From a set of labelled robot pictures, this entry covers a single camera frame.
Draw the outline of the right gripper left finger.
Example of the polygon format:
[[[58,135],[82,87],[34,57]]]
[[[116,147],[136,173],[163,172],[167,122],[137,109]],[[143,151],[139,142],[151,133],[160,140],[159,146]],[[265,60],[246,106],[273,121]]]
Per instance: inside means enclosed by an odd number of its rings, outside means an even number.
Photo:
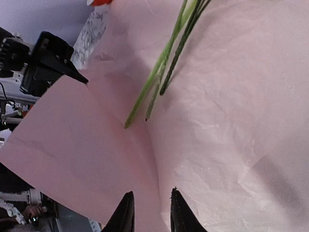
[[[133,191],[127,192],[102,232],[134,232],[135,201]]]

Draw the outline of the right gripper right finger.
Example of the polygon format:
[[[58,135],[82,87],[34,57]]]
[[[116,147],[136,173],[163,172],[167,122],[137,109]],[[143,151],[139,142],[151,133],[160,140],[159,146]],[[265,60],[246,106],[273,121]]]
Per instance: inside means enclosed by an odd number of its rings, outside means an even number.
[[[176,188],[171,192],[170,225],[172,232],[207,232]]]

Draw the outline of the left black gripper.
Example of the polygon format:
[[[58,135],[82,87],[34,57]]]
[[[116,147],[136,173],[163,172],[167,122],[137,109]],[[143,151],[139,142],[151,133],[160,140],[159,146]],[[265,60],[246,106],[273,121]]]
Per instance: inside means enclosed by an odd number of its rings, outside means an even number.
[[[65,40],[47,31],[33,45],[0,28],[0,77],[23,77],[20,91],[24,94],[44,94],[64,75],[87,84],[71,62],[73,52]]]

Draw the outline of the pink wrapping paper sheet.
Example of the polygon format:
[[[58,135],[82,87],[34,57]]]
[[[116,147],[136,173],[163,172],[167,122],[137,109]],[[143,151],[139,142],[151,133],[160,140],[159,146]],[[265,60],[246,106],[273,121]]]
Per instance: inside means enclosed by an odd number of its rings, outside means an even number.
[[[61,77],[1,163],[100,223],[132,191],[138,232],[169,230],[173,188],[210,232],[308,231],[308,1],[211,1],[150,119],[124,129],[181,5],[113,1],[89,83]]]

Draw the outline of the white rose fake flower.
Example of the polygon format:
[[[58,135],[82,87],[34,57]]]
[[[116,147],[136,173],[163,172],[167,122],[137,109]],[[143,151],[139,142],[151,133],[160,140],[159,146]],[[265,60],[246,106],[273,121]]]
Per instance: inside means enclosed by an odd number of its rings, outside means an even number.
[[[167,55],[165,57],[165,59],[163,60],[161,66],[160,66],[160,69],[159,69],[159,71],[156,75],[156,83],[155,83],[155,86],[154,86],[155,89],[154,89],[153,96],[150,100],[150,103],[149,103],[147,111],[146,111],[145,121],[148,121],[148,119],[151,116],[151,113],[152,113],[152,110],[153,110],[153,107],[154,107],[154,103],[155,103],[155,100],[157,98],[160,86],[161,86],[161,81],[162,81],[163,75],[164,75],[165,70],[166,70],[168,60],[169,60],[169,55]]]

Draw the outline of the orange fake flower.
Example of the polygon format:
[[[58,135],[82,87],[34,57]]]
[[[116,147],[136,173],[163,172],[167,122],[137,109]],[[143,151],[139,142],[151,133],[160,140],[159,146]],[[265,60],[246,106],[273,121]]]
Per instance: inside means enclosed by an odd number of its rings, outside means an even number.
[[[179,33],[181,32],[181,30],[183,29],[184,25],[187,23],[189,17],[191,16],[195,6],[196,6],[197,1],[193,0],[191,1],[191,3],[189,5],[187,5],[187,1],[184,0],[182,2],[182,6],[180,8],[180,11],[178,13],[177,16],[177,20],[176,23],[174,25],[172,34],[170,36],[169,41],[167,42],[167,44],[165,45],[163,51],[161,52],[160,56],[158,57],[154,67],[152,68],[130,114],[128,115],[125,123],[124,123],[124,128],[127,129],[129,128],[134,119],[135,116],[137,115],[137,112],[139,110],[139,108],[142,106],[142,104],[144,103],[149,91],[151,91],[151,89],[153,88],[153,84],[156,83],[156,75],[160,69],[160,66],[163,62],[163,60],[165,59],[165,57],[167,55],[170,55],[171,51],[172,51],[172,47],[174,45],[175,40],[177,39]]]

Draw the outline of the lilac fake flower sprig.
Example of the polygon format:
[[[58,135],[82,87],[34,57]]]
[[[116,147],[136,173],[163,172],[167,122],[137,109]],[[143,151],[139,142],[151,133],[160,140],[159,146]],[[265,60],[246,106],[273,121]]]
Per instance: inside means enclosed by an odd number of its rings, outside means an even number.
[[[161,89],[160,89],[160,95],[161,96],[165,93],[165,91],[166,91],[166,89],[168,87],[171,75],[172,75],[172,73],[174,71],[176,63],[178,62],[179,56],[180,56],[180,54],[183,51],[184,45],[185,45],[189,35],[191,34],[195,24],[197,23],[197,21],[199,20],[201,14],[206,9],[206,7],[209,5],[210,2],[211,2],[211,0],[198,0],[197,1],[196,6],[195,6],[195,8],[194,8],[190,18],[189,18],[187,26],[186,26],[186,28],[184,30],[182,38],[181,38],[181,40],[179,42],[179,45],[178,45],[177,50],[175,52],[174,58],[173,58],[173,60],[171,62],[169,71],[167,72],[167,76],[166,76],[166,78],[164,80],[164,83],[163,83]]]

